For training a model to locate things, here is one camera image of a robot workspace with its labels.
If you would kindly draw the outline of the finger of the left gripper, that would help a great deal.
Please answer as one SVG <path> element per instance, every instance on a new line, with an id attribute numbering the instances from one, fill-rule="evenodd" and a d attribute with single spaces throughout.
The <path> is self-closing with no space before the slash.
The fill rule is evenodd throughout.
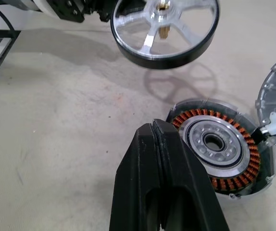
<path id="1" fill-rule="evenodd" d="M 99 10 L 99 17 L 102 22 L 109 22 L 111 19 L 112 9 L 111 8 L 102 8 Z"/>

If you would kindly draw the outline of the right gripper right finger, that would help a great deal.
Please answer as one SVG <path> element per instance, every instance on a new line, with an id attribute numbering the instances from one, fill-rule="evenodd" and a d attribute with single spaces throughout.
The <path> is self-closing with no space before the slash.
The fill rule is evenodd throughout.
<path id="1" fill-rule="evenodd" d="M 155 119 L 163 175 L 164 231 L 230 231 L 209 176 L 176 128 Z"/>

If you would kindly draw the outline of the black-rimmed silver motor rotor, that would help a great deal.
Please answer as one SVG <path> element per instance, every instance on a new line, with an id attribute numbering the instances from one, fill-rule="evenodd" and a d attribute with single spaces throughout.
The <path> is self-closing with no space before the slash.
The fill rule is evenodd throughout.
<path id="1" fill-rule="evenodd" d="M 184 11 L 209 9 L 212 23 L 206 35 L 193 33 L 181 20 Z M 173 69 L 184 66 L 199 58 L 210 46 L 220 17 L 218 0 L 117 0 L 111 14 L 111 31 L 120 52 L 131 62 L 148 69 Z M 143 44 L 136 49 L 126 43 L 118 29 L 129 23 L 145 21 L 150 30 Z M 156 36 L 162 28 L 174 27 L 191 45 L 184 51 L 172 54 L 151 52 Z"/>

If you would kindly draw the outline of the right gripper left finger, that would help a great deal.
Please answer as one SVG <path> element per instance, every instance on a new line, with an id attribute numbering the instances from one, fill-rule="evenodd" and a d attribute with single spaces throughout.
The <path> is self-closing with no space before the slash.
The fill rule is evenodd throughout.
<path id="1" fill-rule="evenodd" d="M 139 127 L 115 175 L 109 231 L 159 231 L 161 123 Z"/>

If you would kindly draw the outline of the motor stator base copper windings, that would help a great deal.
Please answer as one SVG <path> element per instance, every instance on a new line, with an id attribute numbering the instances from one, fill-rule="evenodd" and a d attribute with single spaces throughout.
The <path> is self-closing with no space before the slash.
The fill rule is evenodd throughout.
<path id="1" fill-rule="evenodd" d="M 245 200 L 271 186 L 273 149 L 237 107 L 216 99 L 187 99 L 169 110 L 166 121 L 201 161 L 220 200 Z"/>

